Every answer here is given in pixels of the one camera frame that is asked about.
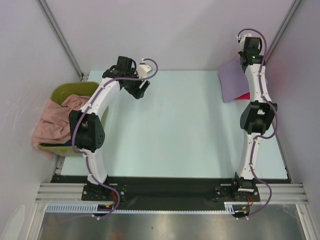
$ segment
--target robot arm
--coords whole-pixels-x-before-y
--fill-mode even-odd
[[[239,167],[235,173],[233,186],[237,192],[252,193],[256,187],[255,170],[261,137],[269,129],[275,113],[272,104],[277,110],[276,103],[272,103],[267,91],[265,78],[266,67],[263,55],[260,55],[262,40],[252,37],[250,33],[239,39],[241,46],[240,64],[248,79],[250,103],[240,118],[240,127],[243,129],[243,149]]]
[[[117,64],[103,73],[102,81],[89,101],[79,111],[70,112],[72,141],[74,140],[74,145],[86,158],[87,167],[91,170],[88,176],[90,183],[104,183],[108,176],[102,151],[99,150],[105,140],[105,131],[100,122],[103,113],[122,88],[136,99],[142,98],[150,84],[149,81],[144,81],[144,78],[151,70],[144,60],[137,66],[131,58],[119,56]]]

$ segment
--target green laundry basket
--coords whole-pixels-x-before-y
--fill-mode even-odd
[[[85,81],[85,82],[71,82],[65,83],[58,86],[51,95],[51,100],[55,103],[61,105],[64,100],[67,99],[72,94],[78,96],[92,96],[96,89],[98,88],[99,84],[94,81]],[[106,119],[108,115],[108,108],[102,115],[101,124],[102,126],[105,125]],[[47,143],[40,143],[38,145],[40,149],[49,150],[57,155],[60,156],[78,156],[78,153],[75,153],[72,150],[72,146],[54,146],[52,144]]]

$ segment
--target laundry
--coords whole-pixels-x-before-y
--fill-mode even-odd
[[[239,60],[220,68],[218,75],[225,103],[230,103],[234,99],[250,99],[249,83]]]
[[[79,110],[90,99],[89,96],[70,95],[61,105],[51,99],[47,102],[40,122],[36,126],[32,145],[51,158],[54,154],[48,150],[39,149],[39,144],[64,144],[71,140],[69,113]]]

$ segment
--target pink towel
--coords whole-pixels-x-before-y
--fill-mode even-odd
[[[38,144],[64,144],[69,141],[71,139],[69,113],[71,110],[79,110],[89,99],[89,96],[72,94],[61,105],[50,99],[44,108],[40,122],[34,130],[33,147],[52,158],[54,154],[39,149]]]

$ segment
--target black mounting plate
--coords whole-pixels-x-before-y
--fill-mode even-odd
[[[252,197],[254,202],[260,202],[258,187],[253,192],[234,191],[231,185],[219,185],[214,187],[214,196],[217,202],[248,202],[248,196]]]
[[[113,189],[117,190],[120,195],[120,201],[126,201],[127,186],[124,184],[111,185]],[[112,190],[103,186],[87,182],[83,186],[82,201],[113,201],[111,195]]]
[[[268,184],[290,184],[291,179],[262,179]],[[215,193],[215,187],[229,188],[233,178],[180,178],[180,177],[123,177],[109,176],[110,187],[115,187],[124,195],[119,210],[141,211],[223,211],[224,201]],[[86,184],[88,176],[57,175],[52,177],[51,183]],[[259,199],[251,195],[255,202]],[[97,198],[84,199],[99,201]]]

